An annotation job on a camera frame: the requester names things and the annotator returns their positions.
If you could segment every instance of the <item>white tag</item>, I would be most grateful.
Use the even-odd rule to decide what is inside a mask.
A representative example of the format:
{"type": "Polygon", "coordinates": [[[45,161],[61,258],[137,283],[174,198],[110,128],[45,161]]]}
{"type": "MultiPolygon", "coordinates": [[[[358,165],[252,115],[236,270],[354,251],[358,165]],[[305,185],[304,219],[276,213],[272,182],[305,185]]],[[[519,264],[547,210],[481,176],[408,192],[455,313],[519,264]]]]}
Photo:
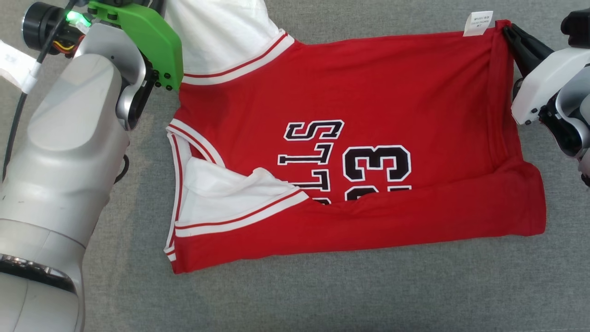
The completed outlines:
{"type": "Polygon", "coordinates": [[[491,17],[494,15],[493,11],[487,12],[472,12],[467,18],[465,24],[465,33],[463,37],[471,37],[474,35],[483,35],[486,29],[490,26],[491,17]]]}
{"type": "Polygon", "coordinates": [[[38,68],[35,58],[0,40],[0,76],[29,93],[37,82],[38,68]]]}
{"type": "Polygon", "coordinates": [[[84,23],[82,23],[80,21],[78,23],[76,23],[76,28],[78,28],[78,30],[80,30],[80,32],[82,32],[85,35],[87,35],[88,31],[90,30],[89,27],[87,27],[84,23]]]}

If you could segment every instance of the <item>gray surface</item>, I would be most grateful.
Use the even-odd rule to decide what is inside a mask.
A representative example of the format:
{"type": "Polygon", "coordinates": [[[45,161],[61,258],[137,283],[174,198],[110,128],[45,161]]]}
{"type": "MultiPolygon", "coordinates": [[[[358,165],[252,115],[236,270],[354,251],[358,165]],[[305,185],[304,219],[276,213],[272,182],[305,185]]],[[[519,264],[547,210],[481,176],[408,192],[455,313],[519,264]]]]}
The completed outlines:
{"type": "MultiPolygon", "coordinates": [[[[18,24],[30,3],[0,0],[0,39],[22,50],[18,24]]],[[[587,6],[268,0],[277,25],[308,43],[462,30],[471,11],[494,10],[555,49],[566,46],[562,18],[587,6]]],[[[48,59],[23,123],[66,63],[48,59]]],[[[2,148],[17,98],[0,82],[2,148]]],[[[114,189],[84,261],[87,331],[590,331],[590,194],[576,164],[538,123],[520,133],[527,160],[545,179],[544,235],[274,257],[175,276],[162,248],[174,184],[164,127],[177,106],[174,93],[158,90],[132,134],[131,170],[114,189]]]]}

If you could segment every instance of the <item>green plastic bracket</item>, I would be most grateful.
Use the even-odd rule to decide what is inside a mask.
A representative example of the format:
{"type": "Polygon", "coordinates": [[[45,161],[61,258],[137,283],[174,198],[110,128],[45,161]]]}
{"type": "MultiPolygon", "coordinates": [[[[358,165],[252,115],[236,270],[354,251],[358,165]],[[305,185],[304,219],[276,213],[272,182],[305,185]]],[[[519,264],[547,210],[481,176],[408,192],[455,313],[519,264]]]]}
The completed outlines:
{"type": "Polygon", "coordinates": [[[88,8],[98,12],[95,17],[121,26],[159,72],[162,86],[180,88],[184,75],[182,42],[158,12],[137,4],[113,7],[96,0],[91,0],[88,8]]]}

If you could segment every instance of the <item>t-shirt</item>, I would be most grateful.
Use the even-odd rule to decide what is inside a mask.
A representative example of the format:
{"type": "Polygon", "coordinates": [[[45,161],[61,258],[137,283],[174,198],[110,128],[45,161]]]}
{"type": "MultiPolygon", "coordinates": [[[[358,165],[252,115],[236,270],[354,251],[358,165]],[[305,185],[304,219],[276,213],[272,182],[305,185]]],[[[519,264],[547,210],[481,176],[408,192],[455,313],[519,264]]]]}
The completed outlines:
{"type": "Polygon", "coordinates": [[[185,60],[167,128],[175,273],[544,232],[510,116],[510,22],[307,45],[263,1],[174,1],[167,19],[185,60]]]}

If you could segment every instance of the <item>red fabric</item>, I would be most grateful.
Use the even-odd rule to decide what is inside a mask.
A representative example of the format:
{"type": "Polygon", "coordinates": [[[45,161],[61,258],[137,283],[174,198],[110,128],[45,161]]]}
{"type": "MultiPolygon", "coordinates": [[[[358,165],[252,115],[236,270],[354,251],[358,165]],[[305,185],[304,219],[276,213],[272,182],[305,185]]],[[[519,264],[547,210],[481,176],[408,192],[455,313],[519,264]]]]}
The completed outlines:
{"type": "Polygon", "coordinates": [[[296,42],[270,64],[233,81],[181,87],[175,118],[203,135],[225,166],[244,175],[263,167],[290,183],[318,181],[307,200],[255,224],[224,233],[176,238],[175,273],[269,255],[361,250],[545,230],[539,171],[522,159],[510,114],[513,59],[502,36],[508,21],[484,35],[461,32],[296,42]],[[284,138],[289,123],[340,120],[337,139],[284,138]],[[320,155],[329,162],[279,165],[279,155],[320,155]],[[390,181],[358,159],[365,179],[346,178],[350,147],[397,147],[409,152],[411,172],[390,181]],[[347,201],[354,186],[375,187],[347,201]],[[388,187],[411,190],[388,192],[388,187]]]}

